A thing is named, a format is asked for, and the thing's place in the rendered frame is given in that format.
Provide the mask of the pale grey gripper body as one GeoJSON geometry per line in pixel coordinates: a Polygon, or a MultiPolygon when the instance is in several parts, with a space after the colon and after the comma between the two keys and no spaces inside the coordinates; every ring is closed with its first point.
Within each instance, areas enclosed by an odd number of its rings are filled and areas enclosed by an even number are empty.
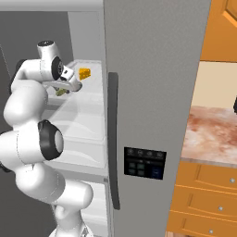
{"type": "Polygon", "coordinates": [[[82,83],[77,80],[75,75],[69,79],[60,78],[57,81],[44,81],[43,85],[66,89],[71,92],[78,92],[82,87],[82,83]]]}

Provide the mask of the clear glass fridge shelf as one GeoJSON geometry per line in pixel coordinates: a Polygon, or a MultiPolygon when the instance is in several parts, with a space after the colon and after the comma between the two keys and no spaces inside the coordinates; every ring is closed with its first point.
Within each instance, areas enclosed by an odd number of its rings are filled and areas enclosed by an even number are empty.
{"type": "Polygon", "coordinates": [[[61,106],[70,99],[77,98],[79,96],[100,94],[103,91],[103,79],[102,79],[102,64],[99,60],[74,60],[67,64],[67,67],[73,69],[75,76],[79,79],[79,69],[90,69],[91,76],[82,80],[82,87],[78,92],[70,92],[69,94],[63,94],[56,96],[56,90],[53,87],[48,87],[48,104],[54,106],[61,106]]]}

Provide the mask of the large white fridge drawer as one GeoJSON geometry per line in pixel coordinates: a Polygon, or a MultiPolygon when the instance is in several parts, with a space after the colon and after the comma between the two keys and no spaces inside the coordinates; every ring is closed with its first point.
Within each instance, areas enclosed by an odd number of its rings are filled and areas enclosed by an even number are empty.
{"type": "Polygon", "coordinates": [[[50,96],[44,117],[64,137],[64,151],[56,162],[94,168],[106,166],[104,101],[101,94],[50,96]]]}

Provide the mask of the grey fridge body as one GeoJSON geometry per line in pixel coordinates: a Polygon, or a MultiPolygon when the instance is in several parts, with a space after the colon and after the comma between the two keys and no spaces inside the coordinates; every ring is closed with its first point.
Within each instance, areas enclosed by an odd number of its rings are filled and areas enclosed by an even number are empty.
{"type": "MultiPolygon", "coordinates": [[[[68,180],[81,181],[93,189],[92,202],[81,216],[94,237],[111,237],[108,217],[108,154],[107,154],[107,82],[105,43],[105,0],[0,0],[0,47],[12,75],[21,60],[38,59],[37,44],[56,43],[63,65],[74,60],[99,60],[102,64],[106,166],[94,168],[56,162],[47,166],[59,171],[68,180]]],[[[23,193],[16,184],[16,174],[9,171],[18,190],[7,198],[4,206],[13,219],[0,223],[0,237],[49,237],[56,228],[54,208],[23,193]]]]}

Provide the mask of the grey fridge door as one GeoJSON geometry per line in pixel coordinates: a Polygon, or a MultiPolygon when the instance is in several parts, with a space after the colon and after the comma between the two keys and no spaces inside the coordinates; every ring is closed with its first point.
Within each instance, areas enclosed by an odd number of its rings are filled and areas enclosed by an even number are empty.
{"type": "Polygon", "coordinates": [[[165,236],[210,3],[105,0],[106,68],[118,74],[113,237],[165,236]],[[166,153],[164,175],[125,174],[128,148],[166,153]]]}

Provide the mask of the yellow cheese wedge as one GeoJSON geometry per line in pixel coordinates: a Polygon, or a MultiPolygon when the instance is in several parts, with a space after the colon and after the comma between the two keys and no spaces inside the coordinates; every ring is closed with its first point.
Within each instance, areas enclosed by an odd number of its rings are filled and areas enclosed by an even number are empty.
{"type": "Polygon", "coordinates": [[[79,78],[80,80],[85,80],[91,76],[91,70],[87,68],[80,68],[79,69],[79,78]]]}

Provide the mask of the orange drawer front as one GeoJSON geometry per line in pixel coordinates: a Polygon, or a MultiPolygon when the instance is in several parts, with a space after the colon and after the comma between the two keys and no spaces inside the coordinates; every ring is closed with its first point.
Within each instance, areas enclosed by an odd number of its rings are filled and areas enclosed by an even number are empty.
{"type": "Polygon", "coordinates": [[[237,237],[237,222],[170,211],[167,231],[193,237],[237,237]]]}
{"type": "Polygon", "coordinates": [[[177,185],[170,209],[196,216],[237,222],[237,194],[177,185]]]}
{"type": "Polygon", "coordinates": [[[180,162],[176,184],[223,193],[237,194],[237,168],[180,162]]]}

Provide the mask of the orange wall cupboard door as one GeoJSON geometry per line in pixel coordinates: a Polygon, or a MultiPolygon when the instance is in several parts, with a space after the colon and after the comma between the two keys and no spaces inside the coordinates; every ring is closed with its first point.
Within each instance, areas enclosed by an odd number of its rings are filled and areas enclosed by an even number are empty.
{"type": "Polygon", "coordinates": [[[211,0],[200,60],[237,63],[237,0],[211,0]]]}

